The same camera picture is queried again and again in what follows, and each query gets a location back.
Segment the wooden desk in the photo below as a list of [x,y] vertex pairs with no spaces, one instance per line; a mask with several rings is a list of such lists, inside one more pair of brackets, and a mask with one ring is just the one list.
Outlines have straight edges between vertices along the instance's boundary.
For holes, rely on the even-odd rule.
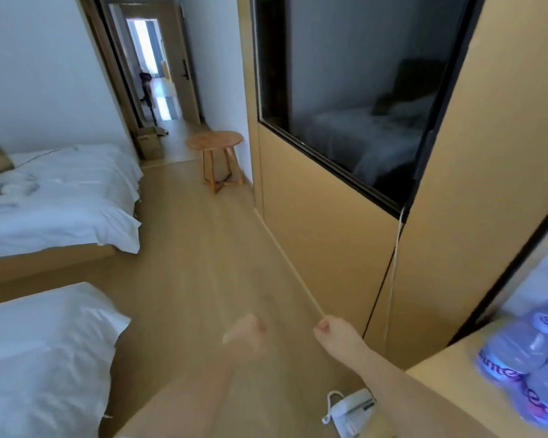
[[[458,405],[500,438],[548,438],[548,432],[523,421],[501,390],[487,383],[473,367],[473,358],[500,323],[485,326],[407,372]],[[361,438],[392,438],[383,418],[374,418]]]

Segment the wooden stool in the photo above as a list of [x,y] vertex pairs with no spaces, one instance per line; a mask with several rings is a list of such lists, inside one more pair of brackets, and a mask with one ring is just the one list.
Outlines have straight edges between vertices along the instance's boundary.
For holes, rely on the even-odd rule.
[[[203,169],[203,180],[211,184],[213,193],[219,192],[223,186],[243,186],[244,177],[241,173],[240,165],[235,156],[234,146],[244,140],[241,134],[231,131],[209,131],[192,136],[186,141],[187,146],[194,151],[201,151],[201,167]],[[213,170],[213,151],[223,151],[226,155],[228,175],[223,181],[215,181],[215,172]],[[205,178],[205,161],[209,160],[209,179]],[[235,170],[237,181],[228,181],[231,178],[232,171]]]

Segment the wooden bed base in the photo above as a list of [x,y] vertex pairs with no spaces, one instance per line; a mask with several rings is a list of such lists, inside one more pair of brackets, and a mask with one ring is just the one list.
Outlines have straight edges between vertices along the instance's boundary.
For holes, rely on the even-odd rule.
[[111,245],[81,244],[0,257],[0,283],[114,255]]

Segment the curtain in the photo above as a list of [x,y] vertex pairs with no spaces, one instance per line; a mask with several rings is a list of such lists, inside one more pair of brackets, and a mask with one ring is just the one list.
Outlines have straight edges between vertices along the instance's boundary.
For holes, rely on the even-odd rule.
[[156,78],[164,78],[164,68],[162,67],[162,50],[161,44],[158,42],[158,36],[156,35],[156,29],[154,28],[154,21],[147,20],[146,28],[148,29],[148,38],[150,39],[150,44],[153,47],[154,60],[156,61],[156,68],[158,73],[153,73],[153,76]]

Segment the fist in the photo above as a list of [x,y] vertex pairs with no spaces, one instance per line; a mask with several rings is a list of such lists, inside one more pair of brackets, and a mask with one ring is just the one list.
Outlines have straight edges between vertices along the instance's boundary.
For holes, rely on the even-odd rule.
[[236,321],[225,333],[223,344],[236,364],[245,364],[266,354],[267,331],[262,319],[249,314]]
[[351,324],[344,319],[326,315],[313,331],[329,355],[351,370],[359,371],[367,346]]

